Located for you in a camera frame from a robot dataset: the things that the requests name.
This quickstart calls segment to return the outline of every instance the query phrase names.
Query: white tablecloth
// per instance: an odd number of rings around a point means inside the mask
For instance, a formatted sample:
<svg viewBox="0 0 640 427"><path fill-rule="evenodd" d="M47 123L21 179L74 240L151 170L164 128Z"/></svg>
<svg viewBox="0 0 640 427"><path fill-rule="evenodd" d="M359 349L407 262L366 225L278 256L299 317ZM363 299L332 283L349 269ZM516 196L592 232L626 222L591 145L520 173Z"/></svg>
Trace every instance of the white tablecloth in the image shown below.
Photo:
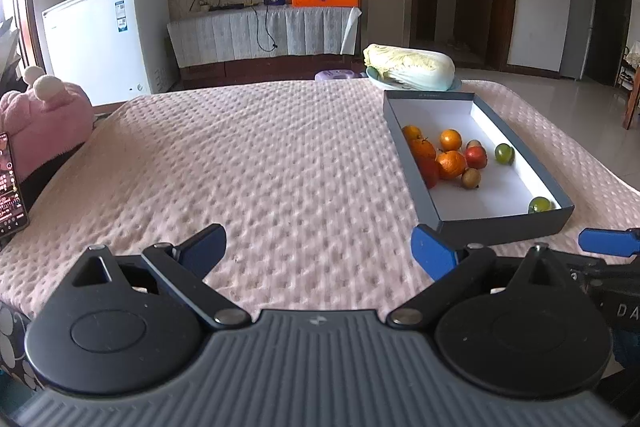
<svg viewBox="0 0 640 427"><path fill-rule="evenodd" d="M355 51L358 8L285 6L219 10L167 25L181 68L242 58L346 54ZM272 41L276 45L272 52Z"/></svg>

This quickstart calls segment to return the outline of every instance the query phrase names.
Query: gray rubber grip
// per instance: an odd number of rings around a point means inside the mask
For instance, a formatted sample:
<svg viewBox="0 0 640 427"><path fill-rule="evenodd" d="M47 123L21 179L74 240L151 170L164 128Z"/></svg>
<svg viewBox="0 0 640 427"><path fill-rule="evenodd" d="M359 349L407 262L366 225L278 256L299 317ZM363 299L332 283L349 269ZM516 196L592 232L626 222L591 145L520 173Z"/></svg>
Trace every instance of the gray rubber grip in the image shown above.
<svg viewBox="0 0 640 427"><path fill-rule="evenodd" d="M46 390L18 423L614 427L625 422L587 392L525 402L482 391L452 375L424 336L385 326L375 311L263 311L248 328L213 334L194 363L161 387L111 399Z"/></svg>

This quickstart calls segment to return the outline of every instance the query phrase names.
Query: smartphone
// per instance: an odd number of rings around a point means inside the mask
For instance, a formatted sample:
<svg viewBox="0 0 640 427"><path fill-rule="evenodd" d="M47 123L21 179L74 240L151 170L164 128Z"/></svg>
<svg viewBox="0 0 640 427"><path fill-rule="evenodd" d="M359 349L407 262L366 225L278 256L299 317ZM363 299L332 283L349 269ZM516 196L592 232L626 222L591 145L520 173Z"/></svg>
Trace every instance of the smartphone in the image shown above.
<svg viewBox="0 0 640 427"><path fill-rule="evenodd" d="M15 176L9 135L0 133L0 237L10 235L29 224L18 178Z"/></svg>

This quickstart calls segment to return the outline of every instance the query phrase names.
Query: cardboard box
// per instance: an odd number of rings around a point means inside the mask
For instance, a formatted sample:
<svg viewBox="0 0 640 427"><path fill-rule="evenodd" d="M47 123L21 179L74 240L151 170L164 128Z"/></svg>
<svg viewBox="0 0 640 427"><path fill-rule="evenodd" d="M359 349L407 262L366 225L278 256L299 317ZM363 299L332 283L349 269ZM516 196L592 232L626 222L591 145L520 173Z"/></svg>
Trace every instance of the cardboard box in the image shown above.
<svg viewBox="0 0 640 427"><path fill-rule="evenodd" d="M388 90L383 111L418 220L452 247L499 245L553 235L562 230L574 211L571 199L545 166L477 95ZM466 190L458 179L441 180L427 189L402 134L402 127L409 124L417 125L436 148L440 133L448 128L459 131L463 148L469 140L480 140L488 156L488 165L480 171L480 187ZM511 166L495 160L494 150L500 143L514 148ZM537 196L548 198L554 209L527 214L530 200Z"/></svg>

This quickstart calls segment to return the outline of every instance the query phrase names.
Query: textured blanket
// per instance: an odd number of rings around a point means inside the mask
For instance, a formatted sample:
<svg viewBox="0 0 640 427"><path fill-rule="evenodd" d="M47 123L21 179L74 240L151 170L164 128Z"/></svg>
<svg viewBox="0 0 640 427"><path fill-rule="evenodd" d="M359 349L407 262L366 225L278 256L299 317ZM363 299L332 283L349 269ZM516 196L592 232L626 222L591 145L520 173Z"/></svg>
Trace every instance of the textured blanket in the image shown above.
<svg viewBox="0 0 640 427"><path fill-rule="evenodd" d="M529 145L575 203L562 233L640 222L640 194L509 89L466 82ZM261 308L378 309L430 283L413 260L417 224L366 80L271 82L172 92L123 105L55 175L31 224L0 253L0 299L33 317L87 245L139 253L209 223L228 235L205 279ZM531 242L495 247L524 255ZM625 260L611 258L611 263Z"/></svg>

